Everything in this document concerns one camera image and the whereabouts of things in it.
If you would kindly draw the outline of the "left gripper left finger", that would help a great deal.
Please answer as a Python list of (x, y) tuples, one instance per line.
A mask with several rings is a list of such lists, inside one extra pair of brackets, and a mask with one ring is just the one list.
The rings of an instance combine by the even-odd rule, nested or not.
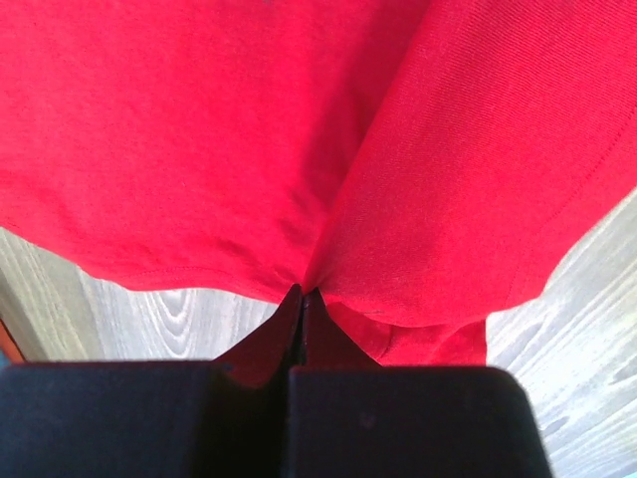
[(277, 477), (299, 286), (214, 360), (37, 362), (1, 373), (5, 477)]

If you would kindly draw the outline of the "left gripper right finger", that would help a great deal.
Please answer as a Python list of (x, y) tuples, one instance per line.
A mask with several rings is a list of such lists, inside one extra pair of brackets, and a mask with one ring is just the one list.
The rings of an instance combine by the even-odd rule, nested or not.
[(526, 393), (488, 366), (381, 366), (304, 298), (291, 477), (549, 477)]

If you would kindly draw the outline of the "red t-shirt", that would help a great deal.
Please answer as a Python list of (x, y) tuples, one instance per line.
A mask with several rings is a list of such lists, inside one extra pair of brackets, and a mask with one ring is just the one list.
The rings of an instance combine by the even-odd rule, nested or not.
[(632, 1), (5, 1), (1, 224), (482, 364), (636, 184)]

